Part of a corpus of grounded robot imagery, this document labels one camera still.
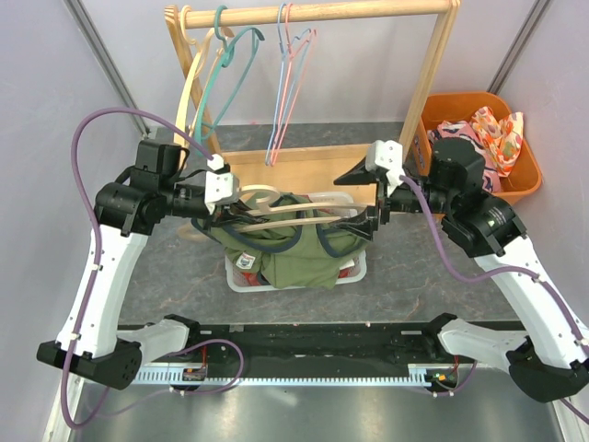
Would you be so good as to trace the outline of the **white tank top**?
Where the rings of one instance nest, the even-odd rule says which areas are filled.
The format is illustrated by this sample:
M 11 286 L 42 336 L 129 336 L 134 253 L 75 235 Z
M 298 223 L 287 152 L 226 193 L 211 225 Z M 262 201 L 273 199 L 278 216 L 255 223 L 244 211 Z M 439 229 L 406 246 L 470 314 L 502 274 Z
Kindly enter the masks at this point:
M 342 265 L 339 271 L 339 278 L 345 279 L 356 275 L 356 260 L 350 260 Z

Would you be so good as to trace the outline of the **red tank top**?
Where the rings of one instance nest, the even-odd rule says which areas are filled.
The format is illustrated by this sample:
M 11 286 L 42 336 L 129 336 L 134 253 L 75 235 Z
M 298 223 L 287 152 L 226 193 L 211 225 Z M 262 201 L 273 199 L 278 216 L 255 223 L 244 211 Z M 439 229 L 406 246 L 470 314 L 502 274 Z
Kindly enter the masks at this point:
M 261 282 L 257 273 L 242 273 L 245 281 L 249 286 L 260 286 Z

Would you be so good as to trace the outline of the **white plastic basket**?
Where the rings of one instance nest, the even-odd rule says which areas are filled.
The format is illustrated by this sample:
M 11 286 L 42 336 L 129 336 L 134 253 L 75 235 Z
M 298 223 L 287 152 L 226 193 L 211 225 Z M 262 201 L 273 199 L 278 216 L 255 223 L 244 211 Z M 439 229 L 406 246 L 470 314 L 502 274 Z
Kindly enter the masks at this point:
M 306 197 L 312 203 L 337 203 L 337 204 L 352 204 L 353 198 L 347 192 L 315 192 L 307 194 Z M 366 251 L 359 253 L 354 260 L 356 260 L 356 275 L 354 277 L 340 279 L 336 281 L 336 285 L 346 285 L 357 283 L 361 281 L 367 272 Z M 225 257 L 225 272 L 228 286 L 238 293 L 256 293 L 264 291 L 277 291 L 272 285 L 249 286 L 242 276 L 241 269 L 236 267 L 228 257 Z

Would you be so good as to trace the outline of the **green printed tank top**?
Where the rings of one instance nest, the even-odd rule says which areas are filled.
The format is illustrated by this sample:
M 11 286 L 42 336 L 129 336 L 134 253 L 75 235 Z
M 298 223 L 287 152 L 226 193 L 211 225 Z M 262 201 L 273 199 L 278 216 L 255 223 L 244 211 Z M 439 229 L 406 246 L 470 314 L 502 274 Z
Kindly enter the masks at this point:
M 368 241 L 329 224 L 273 227 L 242 232 L 243 223 L 205 230 L 193 227 L 224 248 L 225 256 L 242 273 L 257 273 L 263 285 L 277 289 L 331 289 L 342 265 L 366 249 Z

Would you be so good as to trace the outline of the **beige wooden hanger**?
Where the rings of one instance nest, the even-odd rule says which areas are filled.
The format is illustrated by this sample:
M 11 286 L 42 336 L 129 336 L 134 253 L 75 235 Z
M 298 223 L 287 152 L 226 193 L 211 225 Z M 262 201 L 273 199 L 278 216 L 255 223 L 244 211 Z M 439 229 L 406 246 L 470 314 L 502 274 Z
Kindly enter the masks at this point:
M 210 28 L 199 41 L 188 35 L 187 19 L 190 6 L 179 9 L 167 6 L 165 20 L 172 39 L 179 64 L 185 78 L 177 108 L 175 125 L 185 129 L 188 135 L 196 135 L 196 129 L 203 129 L 209 138 L 201 141 L 205 150 L 211 154 L 222 155 L 222 150 L 214 129 L 213 120 L 205 104 L 202 103 L 203 87 L 200 76 L 206 66 L 214 38 L 214 29 Z

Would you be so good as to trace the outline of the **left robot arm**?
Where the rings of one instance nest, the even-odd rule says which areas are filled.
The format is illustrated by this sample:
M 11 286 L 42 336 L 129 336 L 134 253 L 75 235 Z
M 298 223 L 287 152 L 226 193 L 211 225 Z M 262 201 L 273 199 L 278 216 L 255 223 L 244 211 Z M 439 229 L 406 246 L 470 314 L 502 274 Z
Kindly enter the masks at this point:
M 167 216 L 211 217 L 237 179 L 223 166 L 203 186 L 183 183 L 180 161 L 189 150 L 155 140 L 139 143 L 134 164 L 96 195 L 86 268 L 75 303 L 58 336 L 38 347 L 39 362 L 100 385 L 126 389 L 140 368 L 167 355 L 191 362 L 202 351 L 200 325 L 170 314 L 143 328 L 120 330 L 118 320 L 137 260 L 154 227 Z

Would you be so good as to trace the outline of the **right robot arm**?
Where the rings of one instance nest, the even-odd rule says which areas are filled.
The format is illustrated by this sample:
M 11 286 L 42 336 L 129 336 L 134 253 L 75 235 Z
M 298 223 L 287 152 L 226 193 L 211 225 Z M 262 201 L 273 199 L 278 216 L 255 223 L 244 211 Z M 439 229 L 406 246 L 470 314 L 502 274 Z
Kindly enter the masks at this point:
M 335 225 L 372 239 L 393 213 L 424 214 L 435 245 L 446 234 L 482 272 L 462 275 L 439 249 L 446 270 L 467 284 L 491 279 L 523 328 L 497 331 L 441 314 L 424 330 L 423 355 L 435 363 L 464 356 L 507 373 L 535 401 L 564 400 L 588 385 L 588 328 L 552 284 L 513 207 L 484 190 L 484 167 L 471 142 L 444 138 L 433 145 L 428 173 L 412 178 L 404 171 L 401 145 L 376 141 L 334 181 L 374 184 L 375 203 Z

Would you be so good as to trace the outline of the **wooden clothes rack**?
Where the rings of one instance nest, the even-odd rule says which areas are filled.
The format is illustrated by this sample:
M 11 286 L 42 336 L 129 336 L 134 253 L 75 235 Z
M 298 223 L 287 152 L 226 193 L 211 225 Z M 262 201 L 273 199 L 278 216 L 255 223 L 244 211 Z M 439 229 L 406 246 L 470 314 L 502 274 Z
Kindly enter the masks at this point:
M 258 25 L 276 25 L 295 22 L 319 22 L 344 19 L 405 17 L 435 15 L 433 33 L 423 60 L 420 76 L 413 92 L 399 141 L 408 152 L 411 137 L 415 134 L 422 110 L 431 91 L 433 80 L 460 7 L 457 1 L 359 1 L 300 6 L 271 6 L 226 9 L 215 11 L 194 11 L 188 14 L 188 35 L 199 41 L 210 28 L 214 37 L 220 37 L 219 55 L 229 53 L 230 44 L 237 41 L 235 27 L 243 30 L 255 29 Z M 202 103 L 206 105 L 208 79 L 202 83 Z M 196 135 L 205 141 L 209 138 L 203 129 L 196 129 Z M 293 192 L 320 192 L 333 189 L 335 173 L 351 166 L 367 152 L 366 144 L 328 145 L 288 148 L 283 153 L 283 162 L 274 167 L 262 165 L 260 150 L 227 152 L 223 155 L 241 181 L 250 184 L 268 184 Z

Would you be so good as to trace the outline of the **orange plastic bin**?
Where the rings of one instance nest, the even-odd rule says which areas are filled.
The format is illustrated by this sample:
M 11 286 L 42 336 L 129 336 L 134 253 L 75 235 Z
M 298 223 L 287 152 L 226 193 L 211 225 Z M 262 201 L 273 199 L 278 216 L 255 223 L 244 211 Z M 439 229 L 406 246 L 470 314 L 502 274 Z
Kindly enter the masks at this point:
M 475 111 L 483 106 L 488 106 L 498 120 L 512 112 L 503 99 L 485 91 L 441 93 L 427 98 L 411 145 L 411 155 L 419 175 L 426 175 L 431 164 L 432 148 L 426 131 L 435 129 L 443 121 L 468 121 Z M 501 178 L 502 192 L 499 192 L 498 196 L 514 205 L 535 192 L 541 182 L 540 168 L 524 139 L 512 173 L 506 178 Z

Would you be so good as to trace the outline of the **pink patterned cloth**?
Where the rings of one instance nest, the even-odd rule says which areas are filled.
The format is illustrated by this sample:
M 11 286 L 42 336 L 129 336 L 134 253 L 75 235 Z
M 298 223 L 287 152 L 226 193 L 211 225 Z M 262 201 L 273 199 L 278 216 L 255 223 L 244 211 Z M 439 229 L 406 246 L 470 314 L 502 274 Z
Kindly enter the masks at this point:
M 427 130 L 426 133 L 431 146 L 433 146 L 438 140 L 444 138 L 461 138 L 468 140 L 473 145 L 475 151 L 485 160 L 482 181 L 483 189 L 487 192 L 500 192 L 502 190 L 498 171 L 491 160 L 489 152 L 483 146 L 479 136 L 475 133 L 469 122 L 442 121 L 435 129 Z

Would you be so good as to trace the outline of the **orange floral cloth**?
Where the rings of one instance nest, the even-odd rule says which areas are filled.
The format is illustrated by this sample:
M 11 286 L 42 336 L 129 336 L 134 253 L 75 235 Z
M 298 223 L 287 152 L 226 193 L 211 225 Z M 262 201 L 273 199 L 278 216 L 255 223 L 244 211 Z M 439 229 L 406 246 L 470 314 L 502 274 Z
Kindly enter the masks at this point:
M 513 112 L 497 120 L 492 109 L 484 106 L 471 116 L 470 125 L 489 153 L 498 175 L 508 177 L 523 148 L 524 114 Z

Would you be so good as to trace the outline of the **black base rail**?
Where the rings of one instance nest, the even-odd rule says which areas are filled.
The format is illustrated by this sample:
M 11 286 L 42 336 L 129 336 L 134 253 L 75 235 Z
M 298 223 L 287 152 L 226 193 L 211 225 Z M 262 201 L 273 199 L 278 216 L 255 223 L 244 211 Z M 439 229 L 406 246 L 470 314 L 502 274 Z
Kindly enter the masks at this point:
M 465 365 L 497 368 L 494 348 L 447 352 L 436 343 L 436 322 L 310 324 L 198 324 L 191 328 L 180 362 L 205 362 L 214 375 L 405 375 L 408 366 Z

